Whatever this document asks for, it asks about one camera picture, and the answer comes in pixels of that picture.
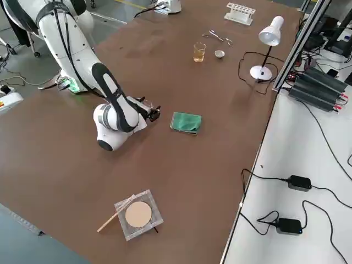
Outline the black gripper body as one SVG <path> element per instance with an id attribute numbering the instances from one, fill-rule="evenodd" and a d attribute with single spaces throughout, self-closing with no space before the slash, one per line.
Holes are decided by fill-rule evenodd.
<path id="1" fill-rule="evenodd" d="M 160 112 L 153 112 L 153 108 L 150 108 L 150 111 L 146 117 L 150 122 L 156 121 L 160 117 Z"/>

